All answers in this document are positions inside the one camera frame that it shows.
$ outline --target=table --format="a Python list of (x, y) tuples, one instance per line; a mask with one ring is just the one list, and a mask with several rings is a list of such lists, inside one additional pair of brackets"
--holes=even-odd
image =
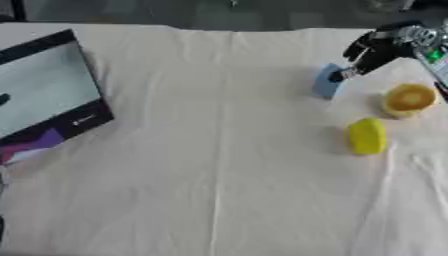
[[(33, 255), (443, 255), (448, 108), (378, 111), (412, 60), (347, 81), (316, 72), (362, 30), (233, 33), (8, 24), (0, 48), (73, 28), (117, 117), (8, 170), (2, 250)], [(343, 129), (384, 119), (382, 154)]]

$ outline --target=blue block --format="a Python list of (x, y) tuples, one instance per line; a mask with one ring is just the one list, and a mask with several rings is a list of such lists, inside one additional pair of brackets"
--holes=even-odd
[(328, 64), (324, 69), (322, 69), (316, 77), (313, 92), (327, 100), (331, 100), (339, 85), (341, 85), (341, 82), (330, 82), (328, 77), (331, 73), (340, 69), (341, 67), (333, 63)]

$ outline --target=tablet case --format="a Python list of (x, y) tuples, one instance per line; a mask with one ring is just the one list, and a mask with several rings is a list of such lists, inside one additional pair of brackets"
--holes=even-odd
[(73, 31), (0, 51), (0, 165), (112, 119)]

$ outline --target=yellow lemon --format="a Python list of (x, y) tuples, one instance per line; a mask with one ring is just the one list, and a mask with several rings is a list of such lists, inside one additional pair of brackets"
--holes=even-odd
[(356, 154), (376, 154), (387, 145), (386, 129), (376, 118), (364, 118), (348, 127), (350, 146)]

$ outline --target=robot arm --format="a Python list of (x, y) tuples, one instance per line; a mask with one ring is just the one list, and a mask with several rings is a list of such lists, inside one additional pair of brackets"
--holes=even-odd
[(437, 89), (448, 101), (447, 28), (448, 22), (440, 28), (427, 28), (419, 21), (407, 21), (365, 33), (343, 53), (352, 66), (333, 72), (329, 80), (340, 82), (365, 75), (397, 58), (415, 58), (436, 78)]
[(413, 27), (422, 27), (422, 24), (418, 21), (400, 22), (365, 33), (344, 51), (344, 58), (353, 66), (333, 73), (330, 80), (339, 82), (354, 75), (364, 75), (400, 57), (413, 58), (411, 42), (398, 41), (405, 29)]

